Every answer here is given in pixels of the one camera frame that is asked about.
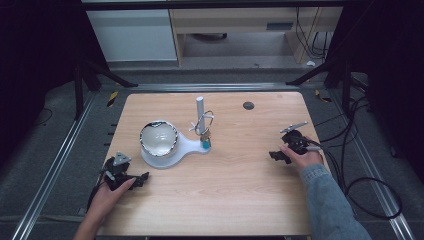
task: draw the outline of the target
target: person's hand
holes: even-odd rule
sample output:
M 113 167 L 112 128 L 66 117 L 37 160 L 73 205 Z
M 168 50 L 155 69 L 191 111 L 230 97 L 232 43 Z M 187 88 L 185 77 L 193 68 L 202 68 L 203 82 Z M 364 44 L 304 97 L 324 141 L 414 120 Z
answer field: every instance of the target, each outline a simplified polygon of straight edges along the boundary
M 135 178 L 127 180 L 119 188 L 115 189 L 115 191 L 111 191 L 106 183 L 102 183 L 74 236 L 74 240 L 94 239 L 104 218 L 112 211 L 122 195 L 124 195 L 134 182 Z
M 299 172 L 302 172 L 309 165 L 324 163 L 322 155 L 318 151 L 308 151 L 303 155 L 299 155 L 286 146 L 281 146 L 280 149 L 296 164 Z
M 115 191 L 110 190 L 106 183 L 102 183 L 91 202 L 87 216 L 103 220 L 112 211 L 113 207 L 122 195 L 124 195 L 124 193 L 131 187 L 134 181 L 135 178 L 127 180 L 119 186 L 119 188 L 115 189 Z

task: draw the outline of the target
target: jeans sleeve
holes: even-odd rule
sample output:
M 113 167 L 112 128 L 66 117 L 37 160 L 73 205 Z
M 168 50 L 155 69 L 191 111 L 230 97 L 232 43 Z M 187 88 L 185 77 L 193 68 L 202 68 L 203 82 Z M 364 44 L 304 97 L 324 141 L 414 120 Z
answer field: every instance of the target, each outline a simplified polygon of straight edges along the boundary
M 306 186 L 312 239 L 371 239 L 323 165 L 308 166 L 300 175 Z

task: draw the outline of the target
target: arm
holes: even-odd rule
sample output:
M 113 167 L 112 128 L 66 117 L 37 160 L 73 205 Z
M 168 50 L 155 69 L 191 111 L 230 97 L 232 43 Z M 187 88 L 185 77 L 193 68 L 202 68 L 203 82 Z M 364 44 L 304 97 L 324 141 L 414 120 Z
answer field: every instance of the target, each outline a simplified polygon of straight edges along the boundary
M 371 239 L 354 218 L 352 208 L 323 165 L 317 151 L 298 155 L 281 147 L 296 164 L 307 191 L 307 204 L 314 239 Z
M 101 184 L 91 202 L 90 208 L 74 235 L 74 240 L 93 240 L 103 219 L 112 211 L 115 204 L 134 183 L 135 178 L 123 183 L 115 191 L 111 191 L 107 184 Z

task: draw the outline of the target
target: wooden tabletop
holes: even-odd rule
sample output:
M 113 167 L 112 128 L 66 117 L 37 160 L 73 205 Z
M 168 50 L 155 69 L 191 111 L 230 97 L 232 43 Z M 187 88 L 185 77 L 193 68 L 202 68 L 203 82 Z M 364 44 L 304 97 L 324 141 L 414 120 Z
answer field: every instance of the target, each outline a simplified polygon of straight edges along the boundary
M 197 121 L 196 98 L 215 118 L 211 151 L 186 156 L 157 170 L 141 157 L 141 129 L 171 122 L 186 137 Z M 243 103 L 254 104 L 246 110 Z M 108 155 L 132 157 L 130 175 L 150 172 L 142 188 L 128 191 L 99 235 L 243 236 L 310 235 L 305 190 L 294 165 L 274 161 L 280 130 L 308 121 L 303 135 L 317 140 L 303 97 L 297 92 L 133 94 L 125 104 Z

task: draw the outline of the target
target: metal frame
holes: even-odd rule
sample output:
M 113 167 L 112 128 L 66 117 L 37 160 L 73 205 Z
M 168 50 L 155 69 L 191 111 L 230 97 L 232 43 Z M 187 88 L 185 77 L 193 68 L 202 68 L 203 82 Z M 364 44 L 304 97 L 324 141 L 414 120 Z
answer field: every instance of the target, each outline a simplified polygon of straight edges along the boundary
M 25 212 L 25 215 L 19 221 L 12 239 L 27 239 L 31 233 L 32 228 L 39 217 L 47 198 L 56 183 L 57 178 L 62 170 L 63 165 L 74 145 L 76 138 L 85 122 L 85 119 L 90 112 L 93 100 L 96 96 L 95 92 L 90 92 L 85 102 L 85 110 L 82 112 L 81 117 L 75 120 L 71 129 L 68 132 L 59 152 L 56 155 L 48 173 L 46 174 L 40 188 L 37 191 L 30 206 Z
M 333 101 L 333 102 L 335 103 L 339 112 L 343 113 L 344 112 L 343 106 L 340 106 L 340 104 L 338 104 L 339 102 L 341 102 L 339 96 L 335 94 L 333 91 L 330 91 L 330 94 L 332 96 L 332 99 L 337 99 L 337 101 Z M 343 115 L 343 121 L 346 125 L 348 124 L 348 119 L 346 118 L 345 115 Z M 368 150 L 365 147 L 365 144 L 362 141 L 360 134 L 359 133 L 357 134 L 357 131 L 355 130 L 355 128 L 352 128 L 350 134 L 354 138 L 356 152 L 359 155 L 359 159 L 361 160 L 362 166 L 364 167 L 365 172 L 367 173 L 367 176 L 384 181 L 383 176 L 381 175 L 377 166 L 374 164 L 374 161 L 371 155 L 368 153 Z M 393 214 L 395 214 L 398 211 L 399 206 L 397 204 L 395 197 L 390 192 L 390 190 L 384 187 L 383 185 L 377 184 L 377 183 L 373 183 L 372 186 L 386 215 L 392 216 Z M 409 227 L 403 214 L 400 214 L 398 217 L 391 219 L 390 224 L 392 225 L 392 228 L 398 239 L 402 239 L 402 240 L 415 239 L 415 236 L 412 233 L 412 230 Z
M 204 1 L 149 1 L 65 3 L 57 7 L 80 11 L 151 10 L 151 9 L 206 9 L 206 8 L 274 8 L 274 7 L 344 7 L 370 2 L 370 0 L 204 0 Z

